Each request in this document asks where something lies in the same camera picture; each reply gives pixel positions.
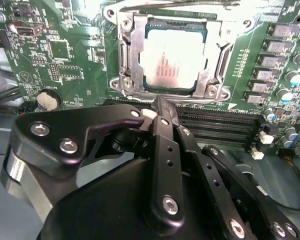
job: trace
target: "motherboard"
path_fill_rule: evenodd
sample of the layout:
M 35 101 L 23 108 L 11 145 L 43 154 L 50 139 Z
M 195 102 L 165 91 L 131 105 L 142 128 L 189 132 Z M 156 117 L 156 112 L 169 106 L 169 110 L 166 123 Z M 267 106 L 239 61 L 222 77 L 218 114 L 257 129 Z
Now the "motherboard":
M 40 111 L 162 95 L 201 146 L 300 157 L 300 0 L 0 0 L 0 48 Z

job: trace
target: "green circuit board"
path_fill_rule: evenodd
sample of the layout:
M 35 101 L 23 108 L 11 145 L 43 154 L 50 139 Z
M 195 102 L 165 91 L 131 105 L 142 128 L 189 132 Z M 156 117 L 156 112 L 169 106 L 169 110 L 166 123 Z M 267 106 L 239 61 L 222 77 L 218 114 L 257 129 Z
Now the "green circuit board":
M 119 75 L 118 30 L 106 20 L 103 9 L 116 1 L 93 3 L 88 0 L 0 0 L 0 47 L 4 48 L 11 69 L 25 101 L 35 101 L 43 89 L 57 92 L 60 110 L 88 108 L 106 99 L 125 100 L 109 87 Z M 285 129 L 294 127 L 299 140 L 291 145 L 300 157 L 300 85 L 285 79 L 288 72 L 300 74 L 293 58 L 300 53 L 300 0 L 270 0 L 260 8 L 254 28 L 236 39 L 224 78 L 231 92 L 226 101 L 210 104 L 180 103 L 179 107 L 216 110 L 229 113 L 262 115 L 272 108 L 277 115 L 271 124 L 278 126 L 274 141 L 266 153 L 276 154 L 283 147 Z M 161 10 L 161 15 L 173 17 L 211 18 L 214 15 Z M 273 36 L 276 25 L 297 26 L 293 35 Z M 260 57 L 269 52 L 265 44 L 271 41 L 289 43 L 286 52 L 272 53 L 284 57 L 280 66 L 271 68 L 276 74 L 267 79 L 267 86 L 258 101 L 249 101 L 249 84 L 255 80 Z M 282 101 L 277 92 L 287 88 L 293 99 Z

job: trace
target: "cpu socket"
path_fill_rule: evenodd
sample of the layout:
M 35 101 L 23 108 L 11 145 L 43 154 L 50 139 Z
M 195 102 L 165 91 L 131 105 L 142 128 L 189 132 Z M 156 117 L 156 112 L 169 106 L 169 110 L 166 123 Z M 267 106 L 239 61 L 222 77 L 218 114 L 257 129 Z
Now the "cpu socket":
M 179 103 L 231 97 L 223 85 L 237 22 L 120 10 L 115 16 L 119 77 L 110 80 L 110 88 L 139 101 L 158 94 Z

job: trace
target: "screw hole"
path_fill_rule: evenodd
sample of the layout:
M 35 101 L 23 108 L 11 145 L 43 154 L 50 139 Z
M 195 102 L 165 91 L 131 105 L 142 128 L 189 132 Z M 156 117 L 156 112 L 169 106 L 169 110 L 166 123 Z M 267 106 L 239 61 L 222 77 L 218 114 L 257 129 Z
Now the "screw hole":
M 217 180 L 213 180 L 213 183 L 214 183 L 214 185 L 216 185 L 217 187 L 219 187 L 219 186 L 220 186 L 220 183 L 218 183 L 218 181 L 217 181 Z
M 167 160 L 166 161 L 166 164 L 169 166 L 169 167 L 173 167 L 174 166 L 174 163 L 170 160 Z
M 300 23 L 300 16 L 296 19 L 297 23 Z
M 106 14 L 108 15 L 109 18 L 112 18 L 113 15 L 115 15 L 115 12 L 111 9 L 109 9 Z

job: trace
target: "silver screw head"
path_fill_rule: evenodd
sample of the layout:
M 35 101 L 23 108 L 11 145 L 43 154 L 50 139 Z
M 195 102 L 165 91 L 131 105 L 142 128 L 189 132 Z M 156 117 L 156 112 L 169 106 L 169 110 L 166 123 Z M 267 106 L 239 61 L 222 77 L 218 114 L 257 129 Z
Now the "silver screw head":
M 6 15 L 2 11 L 0 11 L 0 23 L 5 23 L 6 20 Z
M 60 142 L 59 147 L 62 152 L 65 152 L 66 154 L 74 154 L 78 150 L 78 145 L 70 140 L 70 139 L 64 139 Z
M 164 118 L 161 119 L 161 122 L 164 124 L 164 125 L 169 125 L 169 122 L 167 120 L 165 120 Z
M 243 229 L 243 227 L 234 219 L 232 219 L 230 221 L 230 227 L 231 230 L 234 232 L 234 234 L 240 238 L 240 239 L 244 239 L 245 238 L 245 231 Z
M 184 129 L 182 129 L 182 131 L 185 133 L 185 135 L 187 135 L 187 136 L 190 135 L 190 132 L 188 129 L 184 128 Z
M 176 215 L 178 213 L 178 204 L 171 197 L 165 196 L 162 199 L 162 205 L 168 214 Z
M 214 154 L 214 155 L 218 155 L 218 151 L 214 148 L 211 148 L 211 152 Z
M 286 236 L 286 232 L 285 230 L 277 223 L 277 222 L 274 222 L 273 223 L 273 227 L 274 227 L 274 230 L 281 236 L 281 237 L 285 237 Z
M 288 224 L 285 224 L 286 229 L 288 229 L 289 233 L 291 233 L 292 236 L 294 236 L 295 238 L 297 237 L 297 233 L 296 231 Z
M 131 111 L 131 114 L 132 114 L 132 116 L 134 116 L 134 117 L 136 117 L 136 118 L 140 117 L 140 113 L 138 113 L 138 112 L 135 111 L 135 110 L 132 110 L 132 111 Z
M 31 127 L 30 127 L 30 130 L 34 135 L 37 135 L 37 136 L 40 136 L 40 137 L 46 136 L 50 133 L 49 127 L 47 125 L 42 124 L 42 123 L 32 124 Z
M 127 88 L 127 89 L 130 89 L 130 88 L 132 88 L 132 86 L 133 86 L 133 82 L 132 82 L 132 80 L 131 79 L 129 79 L 129 78 L 125 78 L 125 79 L 123 79 L 123 83 L 124 83 L 124 86 Z
M 119 86 L 119 84 L 118 84 L 117 81 L 113 81 L 113 82 L 111 83 L 111 86 L 112 86 L 113 88 L 116 89 L 116 88 Z
M 121 28 L 124 30 L 124 31 L 126 31 L 126 32 L 129 32 L 129 31 L 131 31 L 132 30 L 132 28 L 133 28 L 133 26 L 134 26 L 134 23 L 132 22 L 132 20 L 130 19 L 130 18 L 126 18 L 126 19 L 124 19 L 123 21 L 122 21 L 122 23 L 121 23 Z

